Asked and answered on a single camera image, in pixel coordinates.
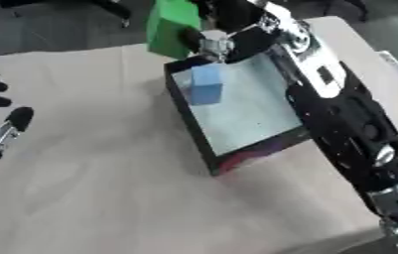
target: gray floor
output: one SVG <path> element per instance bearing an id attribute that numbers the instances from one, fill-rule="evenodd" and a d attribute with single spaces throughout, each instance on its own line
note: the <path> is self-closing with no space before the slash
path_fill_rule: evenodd
<path id="1" fill-rule="evenodd" d="M 31 51 L 63 52 L 145 42 L 145 23 L 154 0 L 122 0 L 134 12 L 131 27 L 103 10 L 81 3 L 37 4 L 21 7 L 14 18 L 0 9 L 0 55 Z M 332 14 L 343 17 L 375 50 L 389 50 L 398 58 L 398 0 L 364 0 L 370 21 L 357 21 L 355 8 L 337 0 Z M 300 18 L 322 15 L 319 3 L 293 5 Z"/>
<path id="2" fill-rule="evenodd" d="M 0 9 L 0 55 L 46 51 L 89 50 L 145 41 L 145 23 L 153 0 L 122 0 L 133 10 L 127 29 L 120 20 L 83 3 L 36 4 L 17 8 L 22 15 Z"/>

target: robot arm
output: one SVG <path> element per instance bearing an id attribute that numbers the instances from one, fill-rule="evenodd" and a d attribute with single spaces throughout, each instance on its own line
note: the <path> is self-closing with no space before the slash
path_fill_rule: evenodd
<path id="1" fill-rule="evenodd" d="M 261 0 L 195 2 L 203 17 L 229 34 L 213 41 L 184 30 L 184 44 L 226 64 L 267 54 L 288 81 L 287 99 L 318 147 L 398 244 L 398 131 L 366 86 L 308 24 L 281 6 Z"/>

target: black box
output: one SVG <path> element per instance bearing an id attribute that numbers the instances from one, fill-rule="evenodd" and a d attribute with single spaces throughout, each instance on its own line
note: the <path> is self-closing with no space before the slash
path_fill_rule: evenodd
<path id="1" fill-rule="evenodd" d="M 165 64 L 167 88 L 213 176 L 309 139 L 285 99 L 286 83 L 267 56 L 220 67 L 223 91 L 214 105 L 191 106 L 191 68 L 209 64 L 194 57 Z"/>

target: blue block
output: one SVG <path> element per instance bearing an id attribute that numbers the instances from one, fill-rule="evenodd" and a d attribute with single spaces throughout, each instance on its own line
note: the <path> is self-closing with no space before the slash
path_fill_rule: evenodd
<path id="1" fill-rule="evenodd" d="M 220 101 L 222 83 L 219 65 L 211 63 L 192 68 L 191 105 L 214 104 Z"/>

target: green block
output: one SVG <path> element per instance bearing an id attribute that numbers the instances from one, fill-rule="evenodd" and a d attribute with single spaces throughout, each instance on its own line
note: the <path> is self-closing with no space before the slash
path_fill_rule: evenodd
<path id="1" fill-rule="evenodd" d="M 147 24 L 148 51 L 174 59 L 185 59 L 189 50 L 178 39 L 179 30 L 200 30 L 198 7 L 188 0 L 157 0 Z"/>

